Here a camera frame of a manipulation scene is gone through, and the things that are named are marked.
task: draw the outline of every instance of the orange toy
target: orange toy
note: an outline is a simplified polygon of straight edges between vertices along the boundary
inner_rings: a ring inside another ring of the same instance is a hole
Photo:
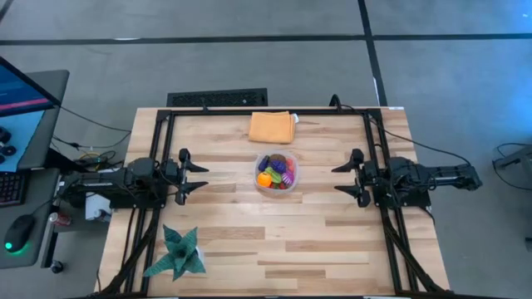
[[[260,173],[257,177],[257,183],[259,186],[268,188],[269,185],[272,183],[272,176],[267,173]]]

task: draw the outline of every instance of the computer mouse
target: computer mouse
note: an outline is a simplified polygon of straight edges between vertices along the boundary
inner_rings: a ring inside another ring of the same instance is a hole
[[[35,218],[31,214],[19,216],[7,229],[3,240],[4,247],[8,252],[17,252],[24,247],[32,232]]]

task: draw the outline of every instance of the artificial plant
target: artificial plant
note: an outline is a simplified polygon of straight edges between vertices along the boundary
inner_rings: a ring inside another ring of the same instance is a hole
[[[165,225],[163,225],[163,229],[165,230],[165,245],[168,248],[168,253],[147,268],[144,276],[150,277],[164,270],[174,269],[173,281],[175,281],[185,271],[205,273],[205,267],[196,251],[198,228],[189,231],[184,237]]]

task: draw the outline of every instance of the clear plastic bowl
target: clear plastic bowl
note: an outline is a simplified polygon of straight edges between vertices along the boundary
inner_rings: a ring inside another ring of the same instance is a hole
[[[270,156],[272,154],[281,154],[285,158],[290,158],[293,161],[293,168],[294,168],[295,174],[293,176],[293,184],[288,189],[271,189],[271,188],[263,187],[263,186],[259,185],[259,183],[257,183],[257,177],[261,173],[261,171],[259,171],[260,162],[264,159],[265,156],[267,156],[267,155]],[[287,193],[291,192],[296,187],[296,184],[298,184],[298,181],[299,181],[298,159],[296,159],[296,157],[293,154],[290,154],[288,151],[285,151],[285,150],[270,150],[270,151],[267,151],[267,152],[263,152],[263,153],[259,154],[259,157],[257,158],[257,161],[255,161],[255,176],[254,176],[253,181],[254,181],[255,186],[259,190],[263,190],[263,191],[271,193],[271,194],[287,194]]]

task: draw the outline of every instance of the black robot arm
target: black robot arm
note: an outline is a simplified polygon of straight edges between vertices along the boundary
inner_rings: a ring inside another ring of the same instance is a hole
[[[163,208],[166,205],[168,187],[175,186],[175,202],[185,204],[190,192],[207,182],[187,181],[187,171],[206,172],[190,161],[190,152],[180,150],[181,166],[168,159],[163,163],[151,158],[139,158],[126,168],[109,173],[77,173],[63,178],[64,184],[57,196],[72,206],[85,206],[86,193],[99,194],[110,201],[110,208]]]
[[[393,157],[385,169],[379,169],[374,162],[364,162],[364,154],[354,149],[349,162],[333,172],[350,172],[355,169],[356,182],[353,186],[335,186],[335,189],[352,195],[360,207],[366,207],[371,198],[365,187],[373,187],[388,208],[398,206],[430,206],[427,191],[438,186],[453,186],[458,189],[477,190],[482,182],[473,166],[426,167],[407,158]]]

